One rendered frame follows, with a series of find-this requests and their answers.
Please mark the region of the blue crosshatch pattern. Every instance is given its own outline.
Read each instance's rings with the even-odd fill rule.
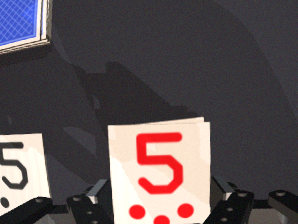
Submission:
[[[0,0],[0,46],[36,37],[38,0]]]

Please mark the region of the card with red number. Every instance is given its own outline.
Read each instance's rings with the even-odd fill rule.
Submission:
[[[0,216],[32,198],[50,198],[42,134],[0,135],[0,173]]]
[[[210,123],[110,125],[115,224],[203,223],[210,214]]]

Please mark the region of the red dot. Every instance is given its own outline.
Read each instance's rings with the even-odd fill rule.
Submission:
[[[154,219],[154,224],[170,224],[170,220],[167,216],[159,215]]]
[[[193,207],[190,204],[182,204],[178,208],[178,215],[182,218],[188,218],[193,214]]]
[[[129,214],[134,219],[141,219],[145,216],[145,209],[141,205],[133,205],[129,209]]]

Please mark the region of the black number 5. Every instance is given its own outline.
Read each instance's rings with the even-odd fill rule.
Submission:
[[[3,166],[17,166],[22,172],[22,181],[19,184],[11,183],[6,177],[2,177],[3,182],[10,188],[10,189],[24,189],[24,187],[28,183],[28,176],[26,167],[20,163],[19,160],[8,160],[4,159],[3,157],[3,149],[10,148],[10,149],[22,149],[24,147],[22,142],[5,142],[0,143],[0,165]]]

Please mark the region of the white card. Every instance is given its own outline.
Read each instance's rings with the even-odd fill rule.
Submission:
[[[23,147],[7,144],[15,142]],[[50,198],[42,134],[0,135],[0,146],[0,216],[32,198]]]
[[[210,123],[171,122],[108,126],[115,224],[203,223],[210,215]],[[170,142],[146,144],[148,136]],[[154,162],[161,165],[146,165]]]

